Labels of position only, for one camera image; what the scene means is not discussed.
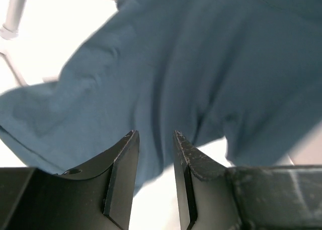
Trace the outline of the dark teal t shirt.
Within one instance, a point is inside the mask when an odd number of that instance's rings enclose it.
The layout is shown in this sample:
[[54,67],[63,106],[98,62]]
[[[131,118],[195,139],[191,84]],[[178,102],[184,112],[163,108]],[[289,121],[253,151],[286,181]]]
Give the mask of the dark teal t shirt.
[[1,140],[50,173],[140,134],[135,190],[172,134],[225,137],[235,165],[279,161],[321,122],[321,0],[118,0],[59,80],[1,96]]

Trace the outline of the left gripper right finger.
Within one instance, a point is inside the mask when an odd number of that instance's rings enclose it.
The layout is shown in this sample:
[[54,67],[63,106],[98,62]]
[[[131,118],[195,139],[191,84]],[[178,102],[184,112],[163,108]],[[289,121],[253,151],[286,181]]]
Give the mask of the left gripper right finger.
[[181,229],[321,229],[321,166],[227,168],[173,139]]

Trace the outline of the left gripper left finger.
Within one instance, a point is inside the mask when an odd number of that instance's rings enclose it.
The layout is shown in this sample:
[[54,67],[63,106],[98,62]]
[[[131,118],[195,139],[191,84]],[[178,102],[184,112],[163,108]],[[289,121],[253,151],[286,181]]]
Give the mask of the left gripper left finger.
[[128,229],[138,156],[131,131],[61,175],[1,168],[1,229]]

